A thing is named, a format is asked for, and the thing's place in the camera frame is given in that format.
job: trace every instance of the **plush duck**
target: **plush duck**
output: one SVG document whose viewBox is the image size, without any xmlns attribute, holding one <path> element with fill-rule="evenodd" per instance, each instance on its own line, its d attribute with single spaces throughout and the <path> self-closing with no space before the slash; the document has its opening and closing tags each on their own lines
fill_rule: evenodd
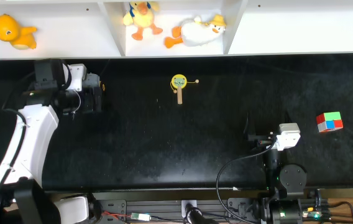
<svg viewBox="0 0 353 224">
<path fill-rule="evenodd" d="M 0 16 L 0 40 L 10 42 L 18 50 L 35 49 L 37 44 L 33 34 L 35 27 L 21 27 L 11 16 Z"/>
<path fill-rule="evenodd" d="M 135 40 L 142 40 L 144 29 L 150 27 L 153 34 L 161 34 L 163 29 L 156 27 L 154 24 L 154 11 L 158 11 L 160 7 L 157 2 L 130 2 L 130 10 L 123 18 L 123 23 L 126 26 L 132 23 L 138 27 L 138 31 L 132 35 Z"/>
<path fill-rule="evenodd" d="M 209 23 L 201 22 L 201 18 L 187 19 L 181 26 L 172 29 L 172 36 L 165 38 L 164 44 L 170 49 L 175 44 L 184 43 L 188 47 L 208 44 L 220 37 L 226 29 L 224 18 L 221 15 L 215 15 Z"/>
</svg>

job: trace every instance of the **black tabletop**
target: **black tabletop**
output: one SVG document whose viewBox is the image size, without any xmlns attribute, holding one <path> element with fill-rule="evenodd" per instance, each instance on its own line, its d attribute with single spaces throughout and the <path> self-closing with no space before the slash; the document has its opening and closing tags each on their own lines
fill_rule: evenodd
<svg viewBox="0 0 353 224">
<path fill-rule="evenodd" d="M 60 118 L 45 190 L 213 188 L 223 164 L 253 153 L 243 138 L 248 112 L 259 134 L 276 131 L 286 112 L 298 123 L 301 139 L 284 156 L 306 169 L 308 187 L 353 187 L 353 54 L 68 62 L 101 74 L 106 110 Z M 18 74 L 32 65 L 7 63 Z M 177 73 L 199 80 L 183 89 L 182 105 L 170 88 Z M 21 75 L 1 72 L 0 107 Z M 316 116 L 331 111 L 344 128 L 319 133 Z M 0 161 L 14 122 L 0 112 Z M 264 189 L 262 166 L 261 157 L 236 162 L 221 186 Z"/>
</svg>

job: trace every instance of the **white plush duck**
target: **white plush duck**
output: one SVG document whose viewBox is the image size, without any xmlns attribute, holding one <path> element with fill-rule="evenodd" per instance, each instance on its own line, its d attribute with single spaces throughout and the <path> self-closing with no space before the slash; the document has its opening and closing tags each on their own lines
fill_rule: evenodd
<svg viewBox="0 0 353 224">
<path fill-rule="evenodd" d="M 170 49 L 175 44 L 184 43 L 188 47 L 208 44 L 220 37 L 226 28 L 224 18 L 221 15 L 215 15 L 209 23 L 202 23 L 201 18 L 187 19 L 181 26 L 172 29 L 172 36 L 165 38 L 164 44 Z"/>
</svg>

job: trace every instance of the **colorful cube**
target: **colorful cube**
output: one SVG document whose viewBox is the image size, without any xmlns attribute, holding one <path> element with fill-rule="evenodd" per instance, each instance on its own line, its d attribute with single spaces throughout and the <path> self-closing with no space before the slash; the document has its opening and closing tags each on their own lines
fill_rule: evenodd
<svg viewBox="0 0 353 224">
<path fill-rule="evenodd" d="M 339 112 L 323 113 L 316 117 L 319 132 L 335 131 L 344 127 Z"/>
</svg>

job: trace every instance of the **orange beak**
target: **orange beak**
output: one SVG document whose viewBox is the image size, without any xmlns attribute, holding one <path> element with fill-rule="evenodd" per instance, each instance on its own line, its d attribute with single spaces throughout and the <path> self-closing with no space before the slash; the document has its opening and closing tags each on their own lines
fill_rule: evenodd
<svg viewBox="0 0 353 224">
<path fill-rule="evenodd" d="M 141 13 L 142 15 L 146 15 L 148 10 L 146 2 L 139 3 L 137 8 L 139 13 Z"/>
</svg>

